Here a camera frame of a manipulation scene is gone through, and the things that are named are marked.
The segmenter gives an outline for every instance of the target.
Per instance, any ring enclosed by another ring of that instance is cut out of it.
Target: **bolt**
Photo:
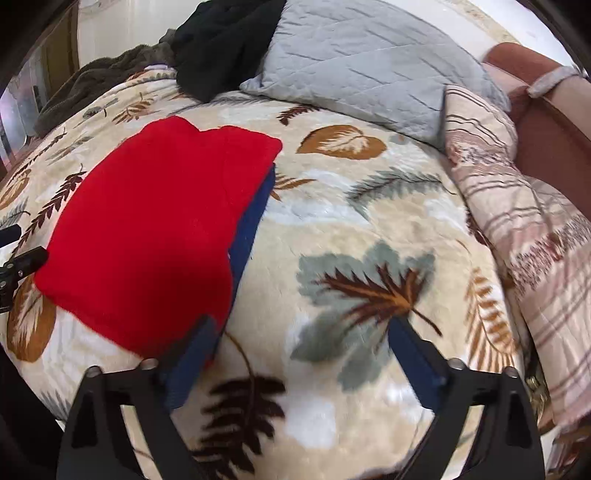
[[[515,367],[505,368],[505,373],[509,375],[511,378],[519,378],[519,372]]]
[[[447,364],[454,370],[464,370],[466,368],[466,364],[462,362],[459,358],[450,358],[447,361]]]
[[[98,377],[103,372],[101,367],[94,365],[86,370],[86,376],[89,378]]]
[[[155,358],[146,358],[145,360],[142,360],[139,364],[139,367],[142,370],[153,370],[157,366],[158,360],[156,360]]]

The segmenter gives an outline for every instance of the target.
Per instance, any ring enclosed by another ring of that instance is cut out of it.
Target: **fleece blanket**
[[[56,129],[0,192],[0,226],[18,222],[27,232],[20,251],[47,245],[85,172],[166,116],[200,131],[235,125],[281,140],[275,186],[226,333],[172,415],[202,467],[261,480],[397,470],[432,414],[388,348],[384,320],[393,312],[408,316],[446,358],[489,371],[522,368],[491,251],[472,233],[434,148],[346,115],[241,92],[200,104],[174,77],[172,70],[145,72],[97,99],[91,107],[100,115],[80,112]],[[161,168],[148,209],[166,202],[183,174],[166,152]],[[170,227],[166,216],[152,221]],[[0,261],[13,250],[2,248]],[[19,288],[13,311],[0,316],[0,342],[61,419],[87,367],[113,371],[141,360],[56,307],[33,278]],[[446,478],[461,470],[479,415],[471,412]],[[128,422],[155,480],[132,414]]]
[[[114,59],[105,57],[84,65],[49,99],[35,122],[40,138],[90,105],[111,88],[149,65],[173,63],[173,52],[166,41],[153,46],[138,45]],[[87,116],[97,112],[88,111]]]

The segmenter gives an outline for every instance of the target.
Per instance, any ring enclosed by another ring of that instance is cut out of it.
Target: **fern pattern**
[[[47,202],[41,208],[41,211],[37,214],[37,216],[31,221],[31,224],[25,230],[25,233],[22,235],[21,239],[18,241],[18,245],[12,251],[11,257],[13,257],[18,250],[26,243],[29,237],[35,233],[35,231],[43,226],[45,220],[49,220],[51,218],[51,214],[54,211],[59,212],[61,208],[61,204],[65,203],[70,193],[73,193],[76,190],[76,187],[82,182],[82,177],[86,174],[85,171],[80,171],[78,173],[74,173],[72,175],[68,175],[64,180],[64,183],[60,185],[60,189],[56,192],[56,194],[51,197],[51,200]]]
[[[144,98],[144,95],[139,93],[139,101],[132,103],[126,107],[122,112],[113,117],[115,124],[121,122],[131,122],[132,120],[139,120],[139,117],[146,116],[151,113],[157,113],[159,110],[150,110],[150,106],[155,102],[154,98]]]
[[[347,202],[362,215],[368,218],[367,206],[373,200],[403,197],[413,192],[448,191],[438,175],[411,173],[390,167],[390,170],[377,171],[375,175],[360,181],[347,193]]]
[[[277,119],[281,122],[282,125],[285,125],[287,127],[287,125],[290,124],[290,120],[292,120],[294,117],[301,115],[302,113],[308,112],[320,112],[320,108],[314,105],[296,105],[281,112],[277,116]]]
[[[261,98],[261,97],[254,97],[250,95],[232,95],[232,96],[222,96],[219,95],[215,97],[211,102],[208,103],[192,103],[191,105],[186,105],[182,108],[174,110],[166,115],[166,117],[178,115],[180,113],[186,112],[188,110],[192,110],[194,108],[205,108],[211,106],[239,106],[239,105],[254,105],[257,103],[267,103],[270,102],[268,98]]]
[[[240,343],[230,333],[224,335],[237,348],[248,376],[225,381],[211,390],[219,400],[203,409],[213,418],[203,428],[200,447],[191,454],[209,478],[238,480],[236,471],[255,473],[252,456],[263,455],[259,435],[270,440],[275,437],[271,419],[285,418],[274,400],[285,393],[285,385],[278,378],[257,375]]]
[[[281,202],[281,197],[279,195],[280,190],[296,189],[297,187],[305,185],[306,183],[310,183],[311,181],[314,181],[314,179],[294,179],[292,177],[277,174],[275,176],[275,186],[271,191],[271,196],[275,200]]]
[[[478,370],[499,373],[505,367],[514,366],[516,344],[505,313],[491,293],[490,281],[480,268],[474,268],[465,295],[468,363]]]
[[[53,394],[41,392],[40,400],[57,420],[66,421],[68,419],[72,404],[61,398],[57,392]]]
[[[12,210],[10,210],[10,212],[8,212],[2,218],[2,220],[0,220],[0,229],[7,228],[7,227],[17,223],[20,220],[23,213],[27,213],[28,215],[30,215],[30,213],[27,212],[27,210],[26,210],[27,202],[28,202],[28,198],[25,199],[22,203],[19,203]]]

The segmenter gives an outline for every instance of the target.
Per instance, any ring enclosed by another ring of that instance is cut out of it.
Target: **blue cloth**
[[[262,214],[267,208],[267,200],[275,186],[275,164],[271,167],[265,180],[257,190],[246,212],[242,214],[240,222],[236,227],[236,236],[230,246],[228,254],[230,255],[230,270],[232,270],[233,278],[233,292],[232,304],[236,299],[236,292],[238,285],[242,278],[242,273],[246,267],[246,263],[250,258],[252,244],[255,240],[256,229],[261,221]]]
[[[236,300],[242,273],[251,255],[256,229],[265,212],[267,200],[274,186],[275,165],[271,167],[236,227],[236,236],[228,251],[233,281],[232,305]],[[201,373],[207,359],[217,348],[220,339],[220,332],[217,331],[215,323],[210,318],[206,318],[203,325],[191,330],[189,335],[192,335],[193,338],[184,338],[172,347],[168,356],[174,359],[175,365],[170,369],[166,368],[161,377],[161,381],[165,385],[164,405],[169,410],[179,408],[187,401],[193,383]]]

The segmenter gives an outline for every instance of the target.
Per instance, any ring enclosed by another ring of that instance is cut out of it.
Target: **red folded towel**
[[[236,224],[281,150],[237,127],[173,116],[111,152],[67,203],[36,273],[39,290],[90,328],[156,356],[232,295]]]

